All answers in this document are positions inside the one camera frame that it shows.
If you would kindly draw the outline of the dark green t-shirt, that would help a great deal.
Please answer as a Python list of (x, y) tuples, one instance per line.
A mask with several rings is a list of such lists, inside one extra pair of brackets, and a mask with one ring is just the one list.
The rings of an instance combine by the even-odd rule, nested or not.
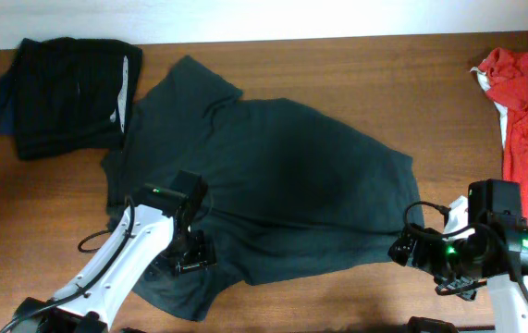
[(214, 244), (215, 265), (175, 276), (158, 257), (134, 286), (191, 321), (239, 282), (384, 263), (404, 221), (424, 221), (409, 156), (307, 105), (245, 100), (191, 57), (134, 105), (123, 148), (102, 166), (113, 220), (127, 194), (165, 187), (181, 170), (208, 184), (198, 229)]

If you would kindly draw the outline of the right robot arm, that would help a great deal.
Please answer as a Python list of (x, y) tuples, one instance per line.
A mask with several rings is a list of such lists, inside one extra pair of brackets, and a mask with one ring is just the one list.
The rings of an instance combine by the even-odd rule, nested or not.
[(528, 224), (515, 182), (488, 179), (448, 206), (444, 230), (406, 221), (388, 251), (398, 265), (430, 275), (439, 296), (475, 300), (486, 288), (496, 332), (528, 332)]

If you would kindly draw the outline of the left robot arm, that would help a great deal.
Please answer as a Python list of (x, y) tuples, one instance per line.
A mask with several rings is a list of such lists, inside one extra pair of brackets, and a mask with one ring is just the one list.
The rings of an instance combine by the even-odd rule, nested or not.
[(47, 301), (26, 298), (5, 332), (106, 332), (142, 273), (155, 261), (173, 277), (216, 262), (213, 244), (192, 228), (208, 186), (180, 171), (166, 188), (145, 185), (125, 199), (109, 238)]

